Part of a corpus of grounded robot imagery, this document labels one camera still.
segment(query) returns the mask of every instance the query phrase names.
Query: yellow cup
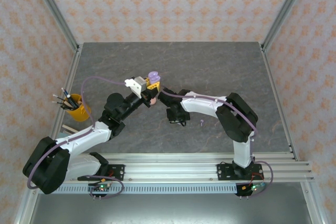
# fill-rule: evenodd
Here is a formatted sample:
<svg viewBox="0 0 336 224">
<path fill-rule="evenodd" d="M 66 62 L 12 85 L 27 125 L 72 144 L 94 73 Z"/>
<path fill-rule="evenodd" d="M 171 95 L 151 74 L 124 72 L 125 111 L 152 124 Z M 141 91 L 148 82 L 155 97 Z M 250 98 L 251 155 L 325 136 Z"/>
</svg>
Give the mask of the yellow cup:
<svg viewBox="0 0 336 224">
<path fill-rule="evenodd" d="M 79 102 L 82 100 L 82 97 L 78 94 L 72 94 L 71 97 L 75 102 Z M 86 104 L 86 107 L 88 108 L 89 112 L 91 113 L 90 107 Z M 75 110 L 66 110 L 75 121 L 77 122 L 84 122 L 89 118 L 89 114 L 86 112 L 84 105 L 81 104 L 78 109 Z"/>
</svg>

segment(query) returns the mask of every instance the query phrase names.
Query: patterned wallpaper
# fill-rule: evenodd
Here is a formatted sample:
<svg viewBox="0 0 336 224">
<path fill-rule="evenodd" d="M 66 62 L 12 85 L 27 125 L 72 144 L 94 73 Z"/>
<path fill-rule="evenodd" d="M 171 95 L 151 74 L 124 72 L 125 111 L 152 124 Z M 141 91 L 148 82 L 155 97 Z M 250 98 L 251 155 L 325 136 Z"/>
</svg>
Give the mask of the patterned wallpaper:
<svg viewBox="0 0 336 224">
<path fill-rule="evenodd" d="M 267 53 L 301 159 L 336 220 L 336 0 L 297 0 Z"/>
<path fill-rule="evenodd" d="M 72 50 L 43 0 L 0 0 L 0 223 L 13 223 L 22 169 L 49 134 Z"/>
<path fill-rule="evenodd" d="M 78 43 L 264 40 L 284 0 L 56 0 Z"/>
</svg>

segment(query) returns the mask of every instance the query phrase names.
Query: robotic arm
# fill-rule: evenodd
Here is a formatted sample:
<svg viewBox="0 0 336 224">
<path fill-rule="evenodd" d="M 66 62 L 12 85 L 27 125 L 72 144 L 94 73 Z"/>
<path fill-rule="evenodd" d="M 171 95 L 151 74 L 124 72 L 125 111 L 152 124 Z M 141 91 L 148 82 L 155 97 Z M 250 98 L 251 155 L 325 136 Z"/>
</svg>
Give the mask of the robotic arm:
<svg viewBox="0 0 336 224">
<path fill-rule="evenodd" d="M 106 175 L 108 162 L 101 155 L 98 153 L 90 153 L 85 157 L 77 155 L 118 136 L 125 127 L 123 120 L 142 104 L 149 108 L 151 99 L 155 98 L 160 88 L 160 82 L 150 84 L 148 78 L 141 77 L 126 80 L 125 85 L 131 88 L 132 93 L 126 98 L 119 93 L 109 95 L 102 116 L 92 126 L 56 140 L 43 138 L 27 161 L 23 169 L 24 175 L 29 177 L 41 157 L 64 141 L 67 143 L 52 151 L 33 174 L 32 182 L 45 194 L 55 191 L 64 180 L 88 174 Z"/>
<path fill-rule="evenodd" d="M 164 88 L 158 99 L 169 107 L 166 111 L 170 123 L 179 123 L 181 126 L 185 126 L 186 121 L 190 120 L 190 112 L 198 112 L 219 119 L 225 133 L 233 140 L 234 145 L 233 163 L 226 165 L 221 178 L 228 180 L 251 179 L 253 172 L 259 172 L 261 166 L 254 163 L 250 153 L 250 144 L 255 132 L 239 113 L 233 111 L 233 108 L 245 116 L 254 127 L 258 116 L 238 94 L 231 93 L 227 97 L 210 97 L 184 89 L 176 94 L 172 90 Z"/>
</svg>

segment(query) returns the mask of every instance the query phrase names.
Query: vent grille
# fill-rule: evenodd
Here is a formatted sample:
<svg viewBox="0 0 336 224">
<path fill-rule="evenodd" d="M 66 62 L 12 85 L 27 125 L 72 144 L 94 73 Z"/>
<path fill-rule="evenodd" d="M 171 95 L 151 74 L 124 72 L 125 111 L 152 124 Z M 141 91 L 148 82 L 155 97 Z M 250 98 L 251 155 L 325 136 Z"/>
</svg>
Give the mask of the vent grille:
<svg viewBox="0 0 336 224">
<path fill-rule="evenodd" d="M 118 184 L 95 194 L 114 194 Z M 53 194 L 87 194 L 91 187 L 85 184 L 63 184 Z M 216 184 L 125 184 L 123 194 L 232 194 L 237 193 L 234 183 Z"/>
</svg>

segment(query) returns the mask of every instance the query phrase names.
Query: orange floral wallpaper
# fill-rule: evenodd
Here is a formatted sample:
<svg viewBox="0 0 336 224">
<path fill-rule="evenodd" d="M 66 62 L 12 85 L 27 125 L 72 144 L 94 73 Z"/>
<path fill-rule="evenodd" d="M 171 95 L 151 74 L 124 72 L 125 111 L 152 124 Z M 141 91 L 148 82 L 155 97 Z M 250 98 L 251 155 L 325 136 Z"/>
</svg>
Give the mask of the orange floral wallpaper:
<svg viewBox="0 0 336 224">
<path fill-rule="evenodd" d="M 297 0 L 267 53 L 301 159 L 336 220 L 336 0 Z"/>
<path fill-rule="evenodd" d="M 263 42 L 285 0 L 56 0 L 78 43 Z"/>
<path fill-rule="evenodd" d="M 0 0 L 0 223 L 13 223 L 25 162 L 49 134 L 73 52 L 43 0 Z"/>
</svg>

